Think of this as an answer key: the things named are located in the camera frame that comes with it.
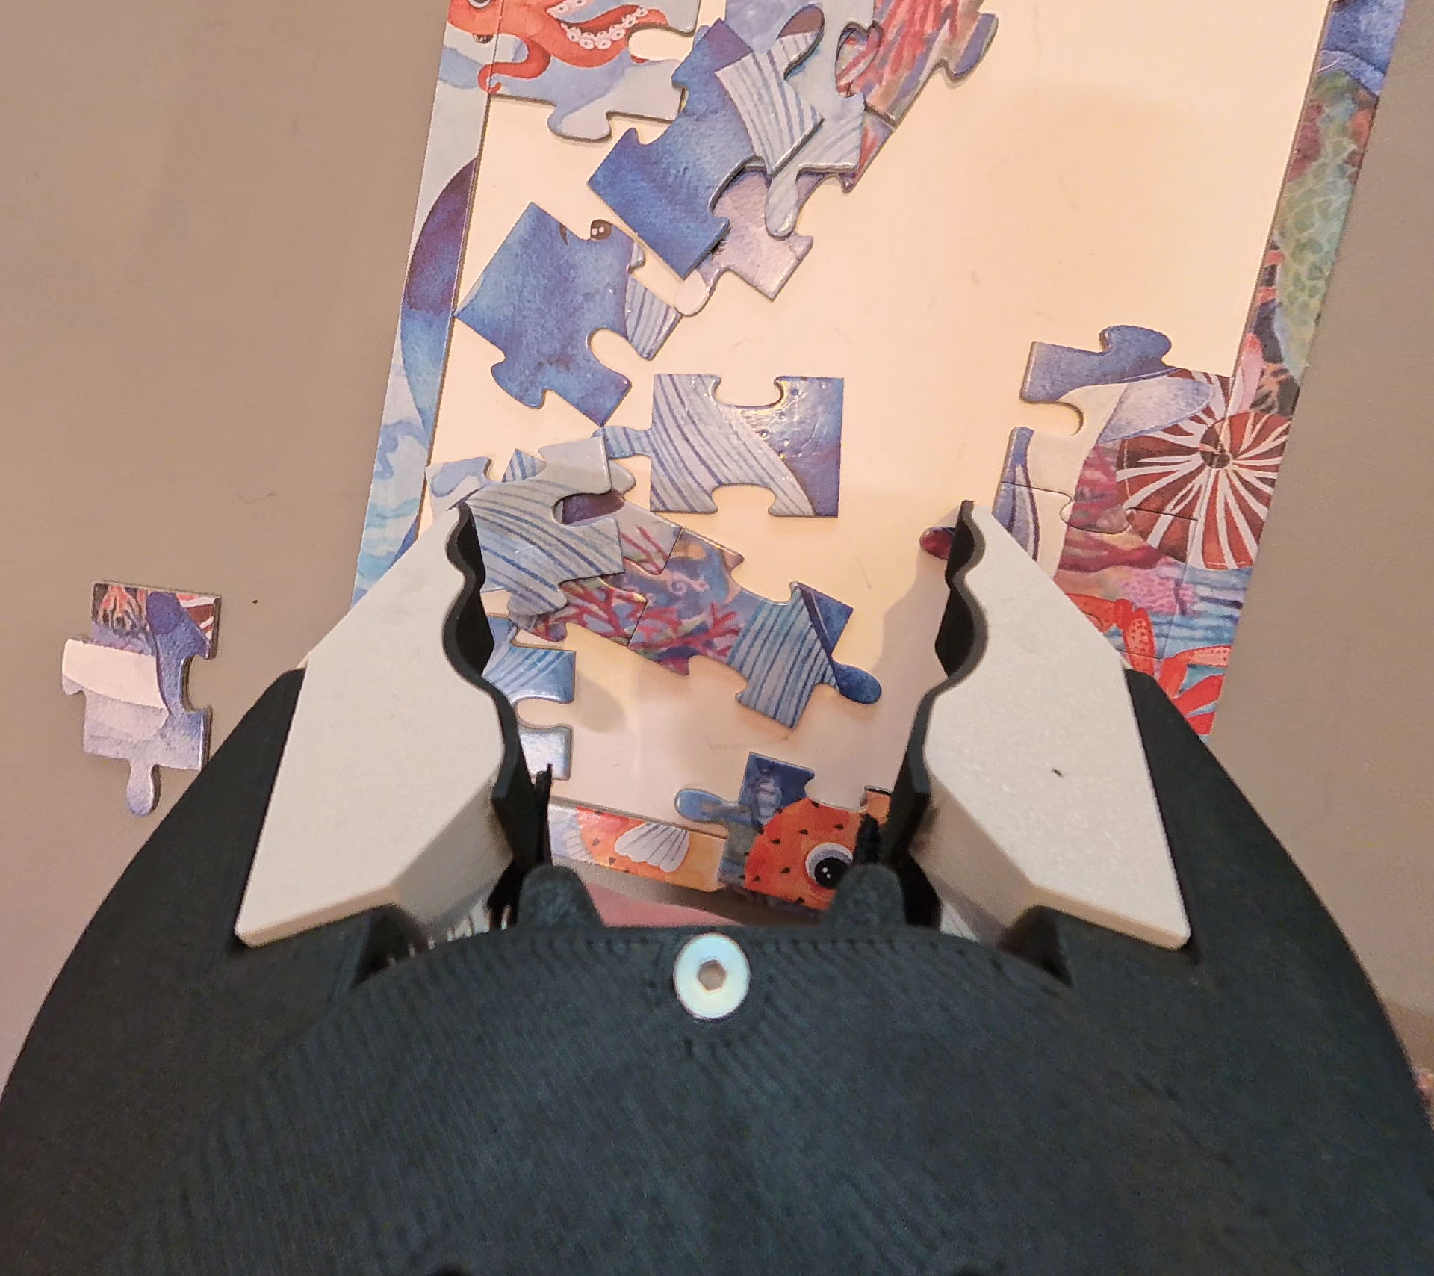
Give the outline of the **wide blue striped puzzle piece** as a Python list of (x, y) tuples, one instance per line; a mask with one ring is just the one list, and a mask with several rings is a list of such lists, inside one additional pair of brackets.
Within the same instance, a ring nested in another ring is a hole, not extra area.
[[(512, 620), (490, 614), (488, 622), (493, 653), (484, 667), (484, 678), (512, 705), (527, 698), (573, 701), (575, 653), (558, 647), (515, 643), (518, 628)], [(572, 727), (569, 724), (541, 727), (519, 718), (518, 735), (533, 775), (550, 766), (555, 780), (564, 781), (570, 777)]]

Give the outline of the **orange puffer fish puzzle piece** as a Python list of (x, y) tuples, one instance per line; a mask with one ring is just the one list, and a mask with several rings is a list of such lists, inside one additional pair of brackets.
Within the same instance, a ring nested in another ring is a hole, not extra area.
[(812, 770), (750, 753), (738, 800), (685, 787), (676, 808), (685, 818), (727, 826), (719, 865), (724, 885), (795, 907), (824, 910), (848, 871), (863, 815), (885, 823), (891, 794), (868, 787), (855, 809), (812, 800)]

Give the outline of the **dark blue puzzle piece with eye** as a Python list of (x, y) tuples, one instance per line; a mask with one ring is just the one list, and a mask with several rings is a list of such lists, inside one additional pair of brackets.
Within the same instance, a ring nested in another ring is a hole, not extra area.
[(530, 204), (485, 267), (457, 318), (504, 351), (493, 379), (525, 405), (552, 389), (606, 424), (632, 382), (590, 349), (595, 331), (654, 357), (682, 314), (632, 269), (640, 244), (606, 219), (580, 233)]

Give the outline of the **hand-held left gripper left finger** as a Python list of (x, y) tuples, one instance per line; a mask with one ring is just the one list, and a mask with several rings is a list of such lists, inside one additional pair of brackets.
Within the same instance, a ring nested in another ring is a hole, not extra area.
[(236, 931), (251, 945), (375, 907), (440, 936), (549, 860), (549, 777), (484, 679), (471, 513), (436, 520), (310, 651)]

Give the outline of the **sea print puzzle tray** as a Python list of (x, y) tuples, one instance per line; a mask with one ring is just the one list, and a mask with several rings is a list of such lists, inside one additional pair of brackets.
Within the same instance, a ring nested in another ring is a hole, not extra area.
[(575, 622), (542, 637), (541, 616), (512, 620), (491, 588), (515, 643), (577, 656), (573, 701), (518, 704), (539, 710), (529, 724), (572, 727), (556, 851), (714, 888), (727, 826), (685, 818), (682, 789), (738, 800), (753, 752), (810, 769), (806, 794), (827, 804), (891, 786), (939, 678), (944, 527), (965, 498), (993, 507), (1013, 428), (1081, 424), (1074, 405), (1023, 399), (1033, 341), (1095, 351), (1105, 329), (1139, 326), (1171, 338), (1168, 365), (1229, 377), (1222, 416), (1120, 441), (1131, 529), (1081, 554), (1105, 564), (1050, 577), (1072, 605), (1171, 614), (1177, 650), (1233, 647), (1407, 0), (985, 0), (998, 26), (982, 60), (930, 75), (854, 190), (843, 171), (800, 174), (793, 230), (813, 245), (775, 298), (727, 272), (651, 359), (592, 332), (594, 355), (632, 382), (603, 425), (552, 389), (539, 407), (515, 399), (493, 379), (504, 351), (457, 310), (530, 204), (580, 233), (606, 219), (631, 235), (632, 275), (677, 307), (686, 276), (590, 188), (620, 137), (652, 142), (673, 118), (614, 112), (609, 137), (564, 137), (550, 103), (498, 94), (490, 66), (504, 40), (522, 46), (518, 78), (553, 55), (600, 64), (581, 52), (615, 41), (680, 64), (704, 27), (734, 27), (727, 0), (700, 0), (690, 32), (637, 4), (570, 22), (563, 1), (504, 0), (491, 41), (446, 12), (355, 594), (437, 516), (433, 465), (487, 456), (501, 479), (516, 453), (648, 427), (660, 372), (714, 374), (733, 405), (778, 402), (781, 376), (840, 376), (834, 516), (775, 515), (761, 485), (716, 489), (708, 513), (654, 510), (646, 455), (615, 458), (635, 478), (626, 498), (572, 495), (556, 515), (614, 515), (625, 560), (638, 529), (669, 547), (686, 527), (742, 552), (733, 578), (756, 595), (784, 603), (801, 583), (849, 603), (832, 656), (883, 691), (863, 704), (823, 682), (787, 727), (738, 701), (747, 679), (727, 662), (694, 656), (682, 674)]

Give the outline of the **pale striped puzzle piece with fin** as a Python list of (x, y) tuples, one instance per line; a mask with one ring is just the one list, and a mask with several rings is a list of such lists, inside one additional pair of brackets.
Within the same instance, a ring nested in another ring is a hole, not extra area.
[[(522, 458), (516, 453), (507, 473), (501, 479), (494, 479), (490, 475), (490, 464), (491, 461), (484, 456), (433, 465), (428, 472), (433, 512), (439, 515), (442, 510), (462, 504), (476, 489), (530, 476), (563, 481), (572, 489), (567, 496), (606, 493), (612, 489), (608, 453), (600, 437), (546, 445), (536, 458)], [(584, 524), (584, 527), (597, 523), (600, 518)]]

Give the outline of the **orange crab puzzle piece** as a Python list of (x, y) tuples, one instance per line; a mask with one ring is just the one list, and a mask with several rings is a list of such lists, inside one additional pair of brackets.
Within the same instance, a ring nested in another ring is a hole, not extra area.
[(1194, 732), (1208, 736), (1230, 657), (1230, 643), (1177, 650), (1171, 614), (1153, 614), (1129, 599), (1071, 592), (1074, 603), (1114, 642), (1122, 660), (1153, 676)]

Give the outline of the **coral and purple puzzle piece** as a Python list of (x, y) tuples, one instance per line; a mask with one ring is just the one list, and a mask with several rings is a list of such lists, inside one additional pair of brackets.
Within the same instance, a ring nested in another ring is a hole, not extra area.
[(530, 629), (564, 639), (575, 622), (682, 674), (694, 656), (730, 662), (756, 609), (755, 597), (733, 578), (742, 563), (742, 552), (686, 527), (676, 530), (669, 547), (638, 529), (620, 574), (564, 583), (567, 602), (532, 620)]

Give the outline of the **striped puzzle piece with tail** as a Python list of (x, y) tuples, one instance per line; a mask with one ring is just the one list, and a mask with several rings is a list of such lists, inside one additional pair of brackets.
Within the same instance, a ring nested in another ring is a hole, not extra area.
[(744, 707), (795, 727), (820, 684), (871, 704), (882, 682), (869, 671), (835, 660), (832, 653), (854, 612), (849, 603), (809, 585), (792, 585), (784, 603), (744, 589), (741, 626), (727, 664), (747, 679)]

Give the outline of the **puzzle piece with white patch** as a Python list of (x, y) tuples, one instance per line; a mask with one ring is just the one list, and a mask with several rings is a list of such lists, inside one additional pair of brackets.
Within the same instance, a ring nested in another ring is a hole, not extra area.
[(200, 769), (211, 712), (188, 701), (188, 664), (213, 653), (220, 597), (100, 581), (90, 636), (64, 645), (62, 687), (84, 691), (84, 749), (129, 763), (127, 806), (158, 801), (158, 769)]

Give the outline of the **striped dark blue puzzle piece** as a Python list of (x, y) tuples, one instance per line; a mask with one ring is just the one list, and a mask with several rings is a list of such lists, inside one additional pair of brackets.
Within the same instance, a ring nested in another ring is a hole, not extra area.
[(727, 403), (717, 385), (714, 374), (660, 372), (652, 424), (600, 430), (612, 458), (652, 461), (652, 509), (708, 513), (716, 489), (761, 485), (773, 493), (775, 515), (837, 515), (844, 380), (781, 376), (781, 399), (770, 405)]

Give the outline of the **blue watercolour puzzle piece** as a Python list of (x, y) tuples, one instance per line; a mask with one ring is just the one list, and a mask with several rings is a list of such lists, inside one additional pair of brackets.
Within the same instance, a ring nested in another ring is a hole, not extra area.
[(818, 5), (795, 12), (762, 52), (724, 19), (704, 27), (674, 72), (686, 91), (679, 115), (652, 142), (626, 132), (592, 174), (590, 188), (677, 275), (691, 273), (727, 233), (727, 218), (711, 207), (733, 176), (756, 159), (778, 173), (823, 125), (786, 80), (821, 35)]

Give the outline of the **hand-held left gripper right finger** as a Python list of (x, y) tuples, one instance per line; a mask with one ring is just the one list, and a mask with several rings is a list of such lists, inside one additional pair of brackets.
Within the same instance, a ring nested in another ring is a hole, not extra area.
[(930, 804), (913, 854), (995, 941), (1052, 907), (1162, 947), (1191, 935), (1126, 668), (1036, 560), (967, 501), (908, 772)]

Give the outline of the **whale eye puzzle piece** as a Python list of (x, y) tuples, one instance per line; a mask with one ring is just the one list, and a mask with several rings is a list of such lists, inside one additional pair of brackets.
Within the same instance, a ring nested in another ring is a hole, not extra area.
[(762, 170), (744, 170), (719, 194), (714, 213), (727, 218), (728, 227), (679, 286), (674, 303), (683, 315), (700, 310), (719, 276), (727, 272), (739, 275), (767, 298), (775, 298), (809, 253), (813, 245), (810, 235), (793, 230), (776, 236), (769, 230), (767, 190), (769, 176)]

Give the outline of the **red coral puzzle piece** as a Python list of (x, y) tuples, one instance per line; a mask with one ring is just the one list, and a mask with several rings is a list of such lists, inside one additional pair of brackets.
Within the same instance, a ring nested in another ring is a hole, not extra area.
[(838, 89), (846, 97), (861, 97), (865, 101), (860, 157), (852, 170), (841, 173), (841, 185), (846, 191), (855, 188), (894, 131), (894, 122), (875, 108), (872, 100), (882, 78), (880, 53), (883, 43), (885, 29), (880, 21), (874, 21), (866, 30), (860, 27), (848, 29), (838, 49)]

